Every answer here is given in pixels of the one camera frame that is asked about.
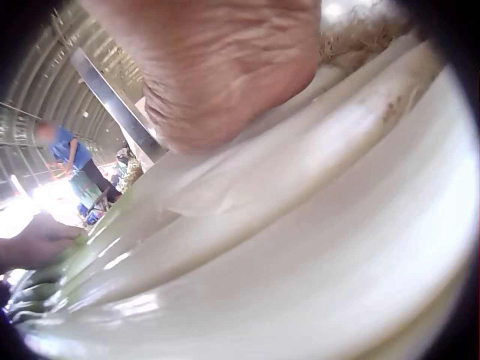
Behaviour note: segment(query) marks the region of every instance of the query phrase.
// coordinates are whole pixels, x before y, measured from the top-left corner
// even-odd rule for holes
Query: metal roof
[[[133,102],[142,96],[142,78],[133,60],[75,1],[52,9],[35,41],[18,63],[0,102],[0,204],[15,196],[10,176],[32,191],[61,173],[33,136],[35,121],[47,119],[73,132],[97,164],[111,162],[124,140],[120,128],[69,61],[78,47]]]

